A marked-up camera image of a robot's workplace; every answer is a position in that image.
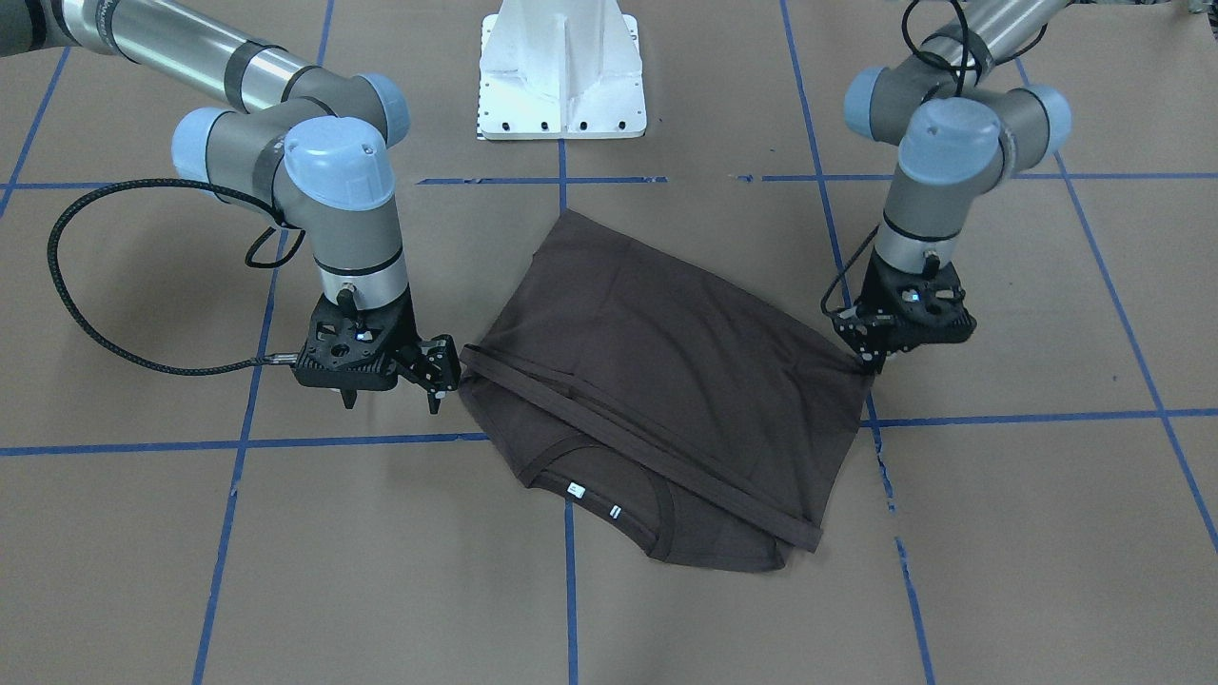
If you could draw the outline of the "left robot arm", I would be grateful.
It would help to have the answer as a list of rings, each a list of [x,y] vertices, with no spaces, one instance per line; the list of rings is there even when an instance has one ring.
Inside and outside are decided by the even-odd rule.
[[[1040,165],[1071,137],[1073,113],[1057,89],[988,91],[993,69],[1041,40],[1063,1],[952,2],[955,17],[906,43],[896,67],[857,73],[847,90],[849,130],[896,147],[878,225],[853,306],[828,312],[836,334],[877,374],[922,345],[965,342],[977,321],[952,263],[979,196]]]

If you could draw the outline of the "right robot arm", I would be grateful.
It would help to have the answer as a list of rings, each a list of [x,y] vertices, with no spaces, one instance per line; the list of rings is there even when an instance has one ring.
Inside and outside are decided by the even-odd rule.
[[[82,48],[156,69],[217,100],[171,137],[173,178],[125,180],[83,195],[48,239],[49,277],[93,342],[167,375],[219,375],[281,364],[304,388],[331,389],[352,408],[362,391],[404,379],[438,412],[460,386],[448,335],[418,333],[390,152],[408,134],[400,87],[378,73],[343,77],[174,1],[5,1],[2,55]],[[86,321],[65,282],[58,247],[69,221],[104,197],[136,189],[195,189],[270,221],[262,239],[296,232],[309,243],[322,295],[296,352],[217,367],[144,360]]]

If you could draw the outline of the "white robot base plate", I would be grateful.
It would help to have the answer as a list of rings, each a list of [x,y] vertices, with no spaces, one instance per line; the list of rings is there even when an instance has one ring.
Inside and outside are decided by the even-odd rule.
[[[480,139],[646,134],[638,22],[618,1],[504,1],[484,17],[480,38]]]

